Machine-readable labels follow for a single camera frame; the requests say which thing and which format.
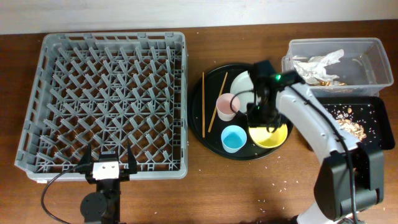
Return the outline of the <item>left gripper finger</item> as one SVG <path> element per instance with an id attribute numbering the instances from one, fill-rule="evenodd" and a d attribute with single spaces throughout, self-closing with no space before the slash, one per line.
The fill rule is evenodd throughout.
<path id="1" fill-rule="evenodd" d="M 89 170 L 91 165 L 91 145 L 89 144 L 87 145 L 85 153 L 77 165 L 77 170 Z"/>
<path id="2" fill-rule="evenodd" d="M 127 159 L 128 159 L 128 172 L 129 174 L 137 174 L 137 161 L 131 150 L 131 145 L 127 144 Z"/>

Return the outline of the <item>yellow plastic bowl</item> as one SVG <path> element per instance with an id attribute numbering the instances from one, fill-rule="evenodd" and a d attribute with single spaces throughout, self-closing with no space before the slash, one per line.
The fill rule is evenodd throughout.
<path id="1" fill-rule="evenodd" d="M 249 128 L 249 135 L 255 145 L 271 149 L 279 147 L 285 142 L 288 135 L 288 128 L 286 124 L 277 129 L 267 129 L 265 127 Z"/>

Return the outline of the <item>grey round plate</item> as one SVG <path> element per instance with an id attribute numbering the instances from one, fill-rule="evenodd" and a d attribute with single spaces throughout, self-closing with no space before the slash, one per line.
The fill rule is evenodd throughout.
<path id="1" fill-rule="evenodd" d="M 232 82 L 230 93 L 233 95 L 230 108 L 234 113 L 248 112 L 247 105 L 260 103 L 260 97 L 254 94 L 254 84 L 248 71 L 240 73 Z"/>

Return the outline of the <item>pink plastic cup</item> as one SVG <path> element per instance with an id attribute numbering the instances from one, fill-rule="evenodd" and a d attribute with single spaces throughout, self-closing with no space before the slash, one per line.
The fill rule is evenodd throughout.
<path id="1" fill-rule="evenodd" d="M 218 117 L 222 121 L 231 121 L 240 109 L 240 100 L 232 93 L 224 93 L 216 101 Z"/>

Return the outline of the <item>light blue plastic cup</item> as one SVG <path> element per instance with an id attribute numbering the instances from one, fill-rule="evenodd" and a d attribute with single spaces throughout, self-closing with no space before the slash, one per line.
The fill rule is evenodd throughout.
<path id="1" fill-rule="evenodd" d="M 246 141 L 245 130 L 237 125 L 227 126 L 221 133 L 223 149 L 228 153 L 238 152 L 246 144 Z"/>

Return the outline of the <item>white paper napkin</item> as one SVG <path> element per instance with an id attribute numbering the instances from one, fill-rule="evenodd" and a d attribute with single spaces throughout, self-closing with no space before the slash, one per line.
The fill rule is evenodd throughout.
<path id="1" fill-rule="evenodd" d="M 340 58 L 345 54 L 343 49 L 328 53 L 325 56 L 315 56 L 310 58 L 307 62 L 300 62 L 293 60 L 292 64 L 297 73 L 305 80 L 305 82 L 312 86 L 319 86 L 320 81 L 338 81 L 338 75 L 329 75 L 326 68 L 329 65 L 340 63 Z"/>

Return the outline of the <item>brown food scraps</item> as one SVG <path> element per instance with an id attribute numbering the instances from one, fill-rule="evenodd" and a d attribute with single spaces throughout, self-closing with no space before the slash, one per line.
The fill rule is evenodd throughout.
<path id="1" fill-rule="evenodd" d="M 354 112 L 350 107 L 338 110 L 336 114 L 337 123 L 343 128 L 343 130 L 349 132 L 360 141 L 367 138 L 365 130 L 361 124 L 354 121 Z"/>

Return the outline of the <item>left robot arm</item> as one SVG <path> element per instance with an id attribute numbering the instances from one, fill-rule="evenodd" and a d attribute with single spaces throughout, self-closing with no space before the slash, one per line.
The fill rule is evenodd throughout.
<path id="1" fill-rule="evenodd" d="M 128 146 L 126 169 L 120 168 L 119 154 L 114 151 L 103 152 L 99 159 L 91 157 L 91 146 L 78 163 L 77 171 L 85 175 L 89 184 L 96 185 L 96 191 L 84 197 L 80 212 L 85 223 L 120 223 L 120 183 L 130 180 L 131 174 L 137 173 L 137 161 Z"/>

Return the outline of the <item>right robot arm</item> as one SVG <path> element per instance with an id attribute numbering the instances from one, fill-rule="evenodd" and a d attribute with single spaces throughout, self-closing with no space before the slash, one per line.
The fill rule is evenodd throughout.
<path id="1" fill-rule="evenodd" d="M 273 133 L 290 121 L 320 162 L 315 202 L 292 223 L 360 223 L 358 213 L 384 199 L 382 149 L 345 131 L 296 71 L 277 73 L 265 60 L 248 74 L 254 85 L 248 125 Z"/>

